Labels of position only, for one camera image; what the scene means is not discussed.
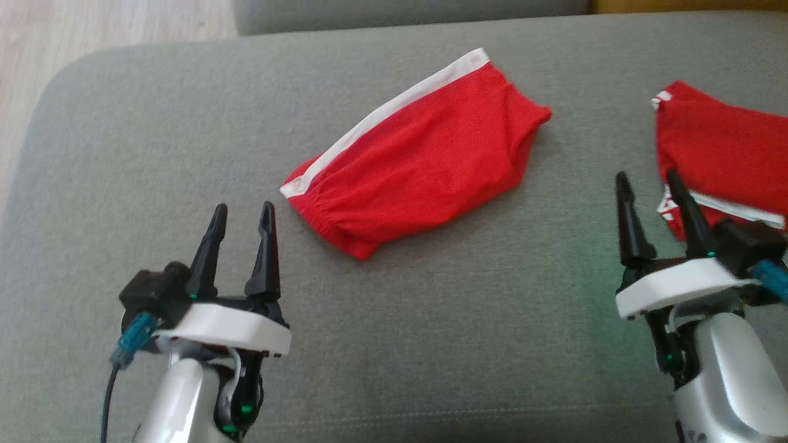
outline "couch backrest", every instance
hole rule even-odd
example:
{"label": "couch backrest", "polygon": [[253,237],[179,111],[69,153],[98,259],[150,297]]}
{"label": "couch backrest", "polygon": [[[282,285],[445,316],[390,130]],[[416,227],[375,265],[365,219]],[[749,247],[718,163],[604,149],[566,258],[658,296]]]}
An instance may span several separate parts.
{"label": "couch backrest", "polygon": [[233,0],[238,33],[578,15],[589,0]]}

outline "gray fabric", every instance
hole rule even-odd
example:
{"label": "gray fabric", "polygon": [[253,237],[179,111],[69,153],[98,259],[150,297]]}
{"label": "gray fabric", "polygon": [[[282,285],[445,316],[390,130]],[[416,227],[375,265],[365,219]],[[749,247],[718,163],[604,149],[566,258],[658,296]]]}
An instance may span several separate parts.
{"label": "gray fabric", "polygon": [[588,0],[233,0],[241,35],[576,15]]}
{"label": "gray fabric", "polygon": [[[278,186],[386,100],[476,47],[553,119],[513,192],[357,262]],[[229,205],[217,285],[240,293],[265,199],[278,208],[292,354],[266,362],[249,441],[675,439],[643,321],[618,319],[613,177],[679,255],[649,99],[682,79],[788,114],[788,15],[555,17],[138,47],[58,74],[32,119],[0,235],[5,441],[90,441],[140,268],[188,262]],[[785,310],[750,318],[788,375]],[[115,392],[129,441],[161,377],[140,356]]]}

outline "robotic arm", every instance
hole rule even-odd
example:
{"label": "robotic arm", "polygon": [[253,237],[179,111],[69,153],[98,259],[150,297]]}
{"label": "robotic arm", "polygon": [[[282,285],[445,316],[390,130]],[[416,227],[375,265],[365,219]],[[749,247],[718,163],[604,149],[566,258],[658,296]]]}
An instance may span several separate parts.
{"label": "robotic arm", "polygon": [[139,349],[165,354],[169,368],[135,442],[240,443],[257,419],[262,361],[287,355],[291,340],[278,303],[273,204],[262,209],[260,246],[244,296],[218,297],[214,286],[226,222],[227,206],[220,204],[190,267],[171,262],[162,272],[142,270],[121,292],[123,336],[110,359],[102,442],[114,376]]}
{"label": "robotic arm", "polygon": [[713,230],[675,171],[667,175],[687,239],[686,256],[657,259],[634,210],[626,174],[616,177],[621,318],[642,315],[681,443],[788,441],[788,393],[744,305],[788,301],[786,239],[761,221],[723,221]]}

